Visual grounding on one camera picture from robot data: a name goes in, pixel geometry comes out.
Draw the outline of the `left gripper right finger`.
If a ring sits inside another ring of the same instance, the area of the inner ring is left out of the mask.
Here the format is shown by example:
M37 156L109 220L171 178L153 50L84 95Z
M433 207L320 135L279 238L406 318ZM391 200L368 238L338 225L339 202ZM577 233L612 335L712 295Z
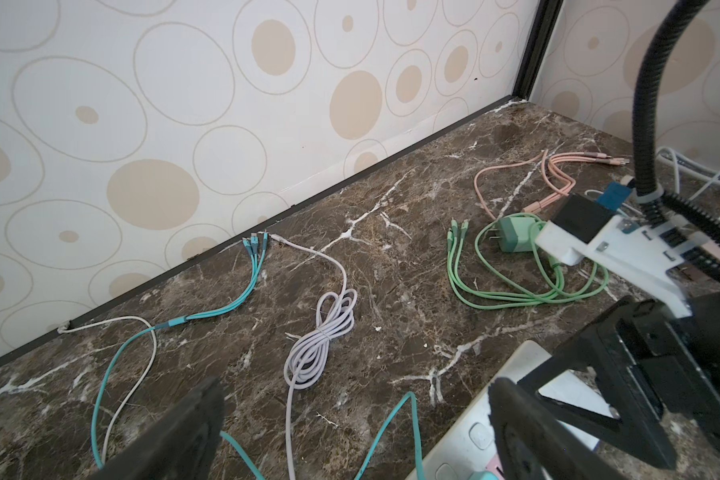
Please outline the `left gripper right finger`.
M502 475L506 479L620 479L512 380L496 379L488 389Z

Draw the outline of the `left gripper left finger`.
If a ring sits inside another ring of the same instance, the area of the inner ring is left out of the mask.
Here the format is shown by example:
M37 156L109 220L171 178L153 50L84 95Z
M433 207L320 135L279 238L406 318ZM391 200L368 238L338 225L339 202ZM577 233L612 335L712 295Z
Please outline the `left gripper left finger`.
M93 479L206 479L221 441L224 396L210 377L107 461Z

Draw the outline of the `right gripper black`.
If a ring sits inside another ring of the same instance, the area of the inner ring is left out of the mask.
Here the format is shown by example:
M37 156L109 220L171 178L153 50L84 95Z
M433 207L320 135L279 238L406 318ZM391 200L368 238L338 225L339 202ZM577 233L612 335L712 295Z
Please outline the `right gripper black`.
M720 292L692 298L690 309L689 316L674 318L658 301L624 297L560 344L518 385L556 419L658 469L677 463L661 426L662 403L695 420L720 451ZM541 392L562 373L589 368L616 418Z

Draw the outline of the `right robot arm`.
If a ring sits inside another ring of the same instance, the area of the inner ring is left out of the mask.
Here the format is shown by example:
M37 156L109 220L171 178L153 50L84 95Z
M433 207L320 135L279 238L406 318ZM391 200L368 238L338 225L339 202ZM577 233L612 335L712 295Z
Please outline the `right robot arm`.
M637 224L606 197L570 197L541 230L539 246L567 265L605 267L646 294L624 298L562 344L518 383L534 425L496 429L512 474L523 456L552 474L589 461L560 432L578 428L659 469L677 455L664 432L665 412L697 422L720 451L720 218L659 183L656 165L720 184L720 170L655 144L665 68L702 10L677 2L657 28L636 77L632 108L634 177L627 185L643 213Z

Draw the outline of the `white multicolour power strip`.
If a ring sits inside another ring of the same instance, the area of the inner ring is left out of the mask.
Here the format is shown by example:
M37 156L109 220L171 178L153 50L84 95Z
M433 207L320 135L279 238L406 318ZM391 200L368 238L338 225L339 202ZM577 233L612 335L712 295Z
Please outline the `white multicolour power strip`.
M621 479L593 450L596 437L553 418L518 381L551 355L526 341L410 479Z

